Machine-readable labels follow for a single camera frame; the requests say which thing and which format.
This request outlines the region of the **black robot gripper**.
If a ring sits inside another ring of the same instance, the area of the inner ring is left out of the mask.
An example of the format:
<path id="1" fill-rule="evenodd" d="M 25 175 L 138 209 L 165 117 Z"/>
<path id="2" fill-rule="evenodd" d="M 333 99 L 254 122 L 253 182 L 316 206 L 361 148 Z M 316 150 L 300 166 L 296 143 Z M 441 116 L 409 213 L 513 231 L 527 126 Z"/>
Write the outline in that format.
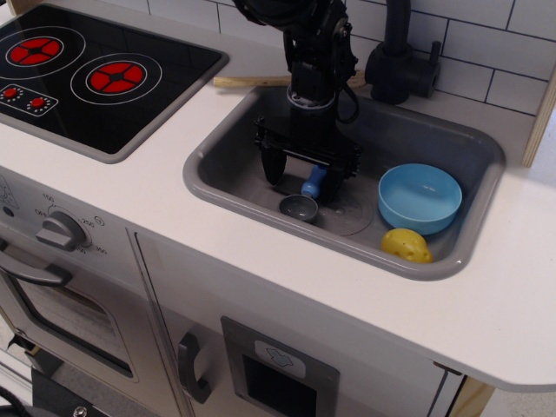
<path id="1" fill-rule="evenodd" d="M 325 169 L 321 203 L 331 202 L 344 180 L 358 172 L 362 148 L 340 131 L 330 110 L 290 107 L 285 116 L 260 115 L 254 124 L 264 174 L 273 186 L 281 180 L 290 156 Z"/>

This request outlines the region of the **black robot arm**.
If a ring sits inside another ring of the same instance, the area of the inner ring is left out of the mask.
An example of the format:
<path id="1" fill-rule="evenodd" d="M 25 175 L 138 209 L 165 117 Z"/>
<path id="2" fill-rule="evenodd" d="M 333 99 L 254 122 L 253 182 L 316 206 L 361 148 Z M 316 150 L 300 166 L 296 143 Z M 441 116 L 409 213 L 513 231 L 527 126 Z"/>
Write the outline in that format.
<path id="1" fill-rule="evenodd" d="M 357 59 L 351 50 L 352 26 L 342 1 L 237 1 L 235 7 L 252 23 L 283 34 L 291 80 L 287 116 L 259 116 L 255 143 L 265 176 L 275 185 L 293 157 L 324 168 L 321 202 L 331 202 L 342 183 L 356 175 L 361 146 L 338 126 L 354 122 L 338 110 L 341 93 L 357 98 L 348 86 Z"/>

